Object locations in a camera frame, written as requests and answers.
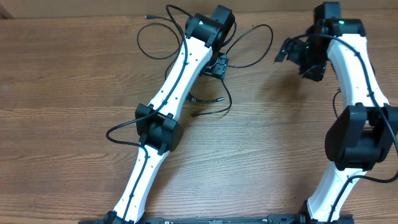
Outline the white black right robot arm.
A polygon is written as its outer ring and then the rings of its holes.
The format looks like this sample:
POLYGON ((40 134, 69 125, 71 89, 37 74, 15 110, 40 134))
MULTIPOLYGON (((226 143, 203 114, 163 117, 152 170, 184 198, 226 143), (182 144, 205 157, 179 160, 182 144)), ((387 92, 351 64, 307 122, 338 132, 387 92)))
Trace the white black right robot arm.
POLYGON ((355 184, 397 147, 397 108, 383 95, 368 56, 359 19, 345 19, 338 2, 313 11, 306 33, 288 38, 275 58, 299 67, 302 77, 319 82, 330 64, 338 79, 343 111, 325 136, 328 166, 296 215, 269 215, 276 223, 353 223, 341 208, 355 184))

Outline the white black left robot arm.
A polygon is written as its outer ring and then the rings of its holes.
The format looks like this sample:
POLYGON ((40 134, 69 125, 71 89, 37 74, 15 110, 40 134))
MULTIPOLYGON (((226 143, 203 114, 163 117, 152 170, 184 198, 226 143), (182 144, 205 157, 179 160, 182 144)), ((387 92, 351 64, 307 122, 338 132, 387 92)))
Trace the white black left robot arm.
POLYGON ((183 136, 178 121, 195 80, 200 75, 225 77, 228 59, 220 50, 234 23, 232 10, 219 5, 210 17, 195 14, 178 29, 182 45, 169 75, 150 103, 136 108, 131 122, 139 135, 137 160, 122 197, 103 223, 137 223, 142 218, 158 170, 183 136))

